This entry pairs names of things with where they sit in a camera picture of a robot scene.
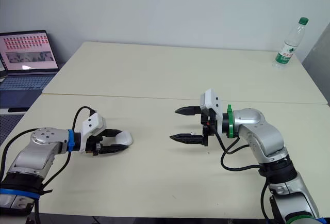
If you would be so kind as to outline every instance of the table surface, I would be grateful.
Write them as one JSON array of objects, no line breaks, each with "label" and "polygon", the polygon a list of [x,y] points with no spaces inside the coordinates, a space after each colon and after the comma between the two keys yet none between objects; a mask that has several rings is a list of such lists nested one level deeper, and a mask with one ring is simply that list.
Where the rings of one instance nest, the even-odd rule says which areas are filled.
[{"label": "table surface", "polygon": [[[228,103],[233,109],[259,109],[280,130],[320,214],[330,216],[326,194],[330,181],[330,108],[320,104],[223,102],[224,108]],[[194,100],[42,94],[7,141],[34,127],[69,129],[75,112],[83,105],[95,108],[106,119],[108,128],[132,133],[132,146],[116,155],[93,157],[73,152],[67,168],[48,187],[54,191],[41,197],[42,213],[262,218],[259,198],[264,178],[256,169],[222,169],[221,148],[214,137],[210,137],[208,147],[185,145],[169,138],[177,133],[202,132],[199,116],[174,113],[179,107],[198,104]],[[87,111],[81,113],[78,126],[87,115]],[[29,136],[25,135],[12,144],[6,170],[28,142]],[[224,142],[229,145],[231,141],[225,138]],[[66,157],[56,156],[48,177]],[[225,162],[232,167],[256,163],[249,149],[228,156]],[[271,215],[269,194],[267,191],[265,205]]]},{"label": "table surface", "polygon": [[275,52],[85,42],[44,93],[198,100],[214,88],[227,101],[326,104],[294,56]]}]

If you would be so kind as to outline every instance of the laptop keyboard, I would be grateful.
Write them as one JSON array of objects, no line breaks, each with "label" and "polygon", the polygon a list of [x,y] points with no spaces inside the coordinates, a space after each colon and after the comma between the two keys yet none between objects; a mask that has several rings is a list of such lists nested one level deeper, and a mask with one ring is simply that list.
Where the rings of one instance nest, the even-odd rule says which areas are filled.
[{"label": "laptop keyboard", "polygon": [[11,77],[0,84],[0,90],[42,90],[54,76],[45,77]]}]

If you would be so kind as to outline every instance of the white wall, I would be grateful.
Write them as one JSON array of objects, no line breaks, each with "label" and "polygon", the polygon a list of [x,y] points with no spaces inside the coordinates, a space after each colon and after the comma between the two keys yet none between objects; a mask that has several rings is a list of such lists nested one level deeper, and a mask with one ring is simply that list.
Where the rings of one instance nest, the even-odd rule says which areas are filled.
[{"label": "white wall", "polygon": [[275,51],[302,16],[303,60],[330,0],[1,0],[0,31],[46,29],[62,61],[87,40]]}]

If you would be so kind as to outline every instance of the laptop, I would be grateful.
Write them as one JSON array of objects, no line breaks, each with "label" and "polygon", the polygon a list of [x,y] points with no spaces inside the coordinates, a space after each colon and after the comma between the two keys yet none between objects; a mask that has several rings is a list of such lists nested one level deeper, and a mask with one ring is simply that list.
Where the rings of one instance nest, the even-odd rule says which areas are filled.
[{"label": "laptop", "polygon": [[0,33],[0,108],[29,108],[59,68],[45,30]]}]

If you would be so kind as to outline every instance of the silver robot arm segment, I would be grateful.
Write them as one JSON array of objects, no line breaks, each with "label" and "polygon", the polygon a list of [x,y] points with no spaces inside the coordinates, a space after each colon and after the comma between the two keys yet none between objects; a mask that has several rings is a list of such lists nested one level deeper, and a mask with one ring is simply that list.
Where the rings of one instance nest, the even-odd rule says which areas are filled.
[{"label": "silver robot arm segment", "polygon": [[66,153],[69,131],[45,127],[31,134],[30,143],[17,155],[7,173],[26,173],[45,178],[55,155]]},{"label": "silver robot arm segment", "polygon": [[294,169],[278,129],[256,109],[246,108],[233,113],[234,130],[248,142],[265,170],[260,174],[268,179],[274,215],[280,213],[284,223],[293,213],[312,214],[319,218],[316,204],[301,175]]},{"label": "silver robot arm segment", "polygon": [[316,204],[301,175],[295,170],[277,128],[269,124],[260,111],[252,108],[232,111],[228,105],[227,113],[221,116],[221,101],[213,89],[201,95],[200,103],[200,106],[186,106],[175,112],[185,116],[201,114],[203,135],[186,133],[172,135],[170,138],[185,144],[207,146],[207,137],[216,134],[224,150],[222,162],[226,153],[232,153],[224,147],[219,134],[225,133],[228,138],[244,138],[259,163],[259,174],[267,179],[275,220],[281,224],[293,221],[295,224],[317,223],[319,212]]}]

